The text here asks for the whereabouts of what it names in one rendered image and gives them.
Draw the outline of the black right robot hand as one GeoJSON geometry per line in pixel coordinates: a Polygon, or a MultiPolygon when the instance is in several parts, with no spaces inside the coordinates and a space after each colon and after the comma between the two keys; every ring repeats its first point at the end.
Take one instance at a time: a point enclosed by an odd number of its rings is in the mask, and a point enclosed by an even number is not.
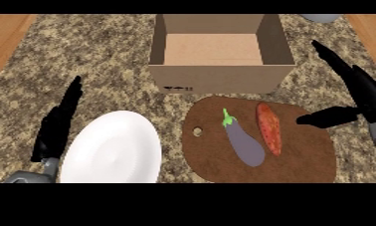
{"type": "Polygon", "coordinates": [[[368,124],[370,137],[376,145],[376,80],[357,65],[349,66],[337,54],[317,41],[312,41],[311,45],[320,59],[326,61],[345,83],[355,107],[327,108],[299,116],[296,123],[329,128],[355,121],[361,114],[368,124]]]}

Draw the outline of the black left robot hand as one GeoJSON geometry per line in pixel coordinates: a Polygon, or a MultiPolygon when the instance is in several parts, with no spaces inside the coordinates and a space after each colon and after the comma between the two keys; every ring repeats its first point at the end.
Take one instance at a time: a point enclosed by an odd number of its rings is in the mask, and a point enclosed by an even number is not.
{"type": "Polygon", "coordinates": [[[59,158],[69,136],[71,120],[76,110],[81,90],[81,77],[76,76],[63,95],[60,103],[51,108],[41,120],[31,161],[41,162],[47,158],[59,158]]]}

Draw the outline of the brown wooden cutting board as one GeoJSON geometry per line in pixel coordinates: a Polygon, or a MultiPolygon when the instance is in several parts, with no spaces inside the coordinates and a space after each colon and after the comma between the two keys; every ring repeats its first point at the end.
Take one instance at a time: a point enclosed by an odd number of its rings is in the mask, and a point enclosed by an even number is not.
{"type": "Polygon", "coordinates": [[[245,132],[262,140],[256,125],[256,102],[227,97],[200,99],[187,111],[183,126],[183,152],[190,169],[211,182],[332,182],[336,176],[333,141],[326,130],[295,122],[306,114],[298,106],[271,103],[278,117],[281,153],[268,154],[259,166],[237,158],[222,116],[239,120],[245,132]]]}

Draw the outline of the open cardboard box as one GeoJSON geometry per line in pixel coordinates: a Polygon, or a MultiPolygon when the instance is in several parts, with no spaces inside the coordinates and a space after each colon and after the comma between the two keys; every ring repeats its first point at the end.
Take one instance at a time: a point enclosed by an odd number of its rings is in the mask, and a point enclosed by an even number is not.
{"type": "Polygon", "coordinates": [[[268,94],[295,68],[275,14],[160,14],[150,72],[165,94],[268,94]]]}

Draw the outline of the white plate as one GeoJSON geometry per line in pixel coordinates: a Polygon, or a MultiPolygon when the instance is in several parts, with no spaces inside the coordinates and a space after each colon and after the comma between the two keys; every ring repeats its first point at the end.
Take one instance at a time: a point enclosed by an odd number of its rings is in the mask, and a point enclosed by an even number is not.
{"type": "Polygon", "coordinates": [[[155,183],[162,166],[162,145],[150,121],[130,111],[97,117],[69,146],[62,183],[155,183]]]}

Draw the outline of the pale grey round object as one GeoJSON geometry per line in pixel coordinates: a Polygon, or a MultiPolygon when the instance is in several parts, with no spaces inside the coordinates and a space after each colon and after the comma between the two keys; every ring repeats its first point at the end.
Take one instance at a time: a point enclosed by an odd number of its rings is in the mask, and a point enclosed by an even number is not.
{"type": "Polygon", "coordinates": [[[315,23],[330,23],[340,15],[339,14],[302,14],[302,17],[315,23]]]}

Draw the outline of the purple eggplant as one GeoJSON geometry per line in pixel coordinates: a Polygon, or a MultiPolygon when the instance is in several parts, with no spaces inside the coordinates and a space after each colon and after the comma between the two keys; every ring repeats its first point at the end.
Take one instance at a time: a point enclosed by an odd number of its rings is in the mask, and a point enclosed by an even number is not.
{"type": "Polygon", "coordinates": [[[264,162],[264,148],[253,137],[245,132],[237,119],[228,114],[227,110],[222,110],[221,125],[239,159],[247,166],[256,167],[264,162]]]}

